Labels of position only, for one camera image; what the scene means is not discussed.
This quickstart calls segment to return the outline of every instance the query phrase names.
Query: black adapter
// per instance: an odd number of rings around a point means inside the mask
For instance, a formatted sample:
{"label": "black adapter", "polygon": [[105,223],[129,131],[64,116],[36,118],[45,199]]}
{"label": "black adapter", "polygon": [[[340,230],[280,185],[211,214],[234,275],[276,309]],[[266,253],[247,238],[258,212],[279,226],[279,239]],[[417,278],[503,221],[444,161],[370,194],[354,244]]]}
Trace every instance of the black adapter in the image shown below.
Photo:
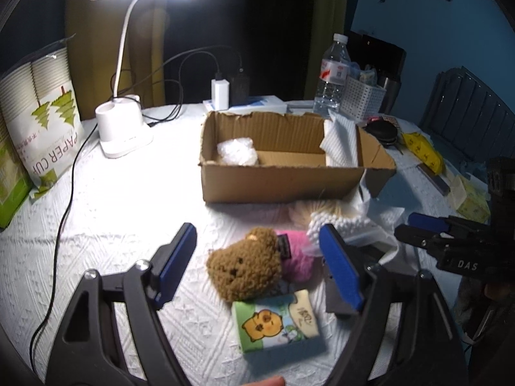
{"label": "black adapter", "polygon": [[249,99],[250,78],[244,72],[229,77],[229,106],[247,104]]}

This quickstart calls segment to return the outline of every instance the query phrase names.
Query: plastic water bottle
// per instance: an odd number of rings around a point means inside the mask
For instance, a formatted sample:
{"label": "plastic water bottle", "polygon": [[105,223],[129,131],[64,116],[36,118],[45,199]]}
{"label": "plastic water bottle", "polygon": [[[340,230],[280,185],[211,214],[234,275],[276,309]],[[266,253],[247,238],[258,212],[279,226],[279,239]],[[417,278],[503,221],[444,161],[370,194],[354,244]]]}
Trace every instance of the plastic water bottle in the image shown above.
{"label": "plastic water bottle", "polygon": [[342,102],[351,63],[346,46],[348,40],[345,35],[335,33],[333,44],[323,55],[313,112],[326,118],[329,110],[338,112]]}

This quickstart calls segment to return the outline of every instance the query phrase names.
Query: pink plush body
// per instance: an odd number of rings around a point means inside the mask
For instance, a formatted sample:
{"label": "pink plush body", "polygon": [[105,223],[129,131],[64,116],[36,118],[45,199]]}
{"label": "pink plush body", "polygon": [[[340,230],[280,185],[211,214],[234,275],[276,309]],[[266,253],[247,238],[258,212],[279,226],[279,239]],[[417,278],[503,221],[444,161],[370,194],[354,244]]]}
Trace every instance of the pink plush body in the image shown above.
{"label": "pink plush body", "polygon": [[289,282],[303,283],[311,278],[314,257],[305,255],[302,250],[310,245],[306,232],[301,230],[276,231],[277,235],[286,234],[289,239],[292,257],[282,262],[283,278]]}

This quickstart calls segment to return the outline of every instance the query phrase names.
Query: textured tablecloth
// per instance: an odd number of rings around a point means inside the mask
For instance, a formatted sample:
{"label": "textured tablecloth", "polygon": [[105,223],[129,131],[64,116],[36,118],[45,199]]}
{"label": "textured tablecloth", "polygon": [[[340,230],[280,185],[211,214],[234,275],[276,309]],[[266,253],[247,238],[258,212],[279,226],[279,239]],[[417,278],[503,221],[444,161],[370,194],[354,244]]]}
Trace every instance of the textured tablecloth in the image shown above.
{"label": "textured tablecloth", "polygon": [[[197,249],[176,297],[159,317],[192,384],[240,385],[274,374],[283,375],[289,385],[323,384],[350,327],[324,312],[323,283],[310,289],[322,334],[319,339],[247,356],[240,353],[230,309],[217,297],[204,269],[208,252],[242,238],[253,226],[288,229],[291,224],[281,205],[205,205],[198,167],[204,112],[200,105],[184,110],[179,120],[153,128],[151,145],[126,157],[104,158],[95,137],[85,148],[76,167],[75,199],[59,251],[56,300],[35,353],[40,377],[44,377],[60,318],[84,271],[124,271],[136,260],[150,258],[183,222],[191,222],[198,230]],[[169,111],[170,107],[162,107],[148,114],[164,117]],[[87,131],[93,125],[93,121],[84,122]],[[50,299],[53,247],[70,195],[70,177],[68,171],[35,204],[25,202],[0,234],[0,322],[26,362],[30,337]],[[452,213],[445,199],[413,167],[399,171],[379,198],[408,212]],[[434,260],[424,251],[420,261],[435,273],[452,304],[459,277],[436,270]],[[130,371],[143,377],[121,305],[117,305],[117,320]],[[395,308],[373,376],[382,374],[388,364],[397,321]]]}

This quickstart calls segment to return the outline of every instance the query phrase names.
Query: human hand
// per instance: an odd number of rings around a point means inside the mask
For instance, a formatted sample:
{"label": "human hand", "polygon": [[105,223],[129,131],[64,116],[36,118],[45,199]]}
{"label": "human hand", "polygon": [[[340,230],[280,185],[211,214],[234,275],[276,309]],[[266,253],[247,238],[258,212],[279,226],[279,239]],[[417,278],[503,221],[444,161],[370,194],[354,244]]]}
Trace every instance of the human hand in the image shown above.
{"label": "human hand", "polygon": [[275,376],[262,380],[261,382],[249,383],[244,386],[286,386],[286,382],[283,377]]}

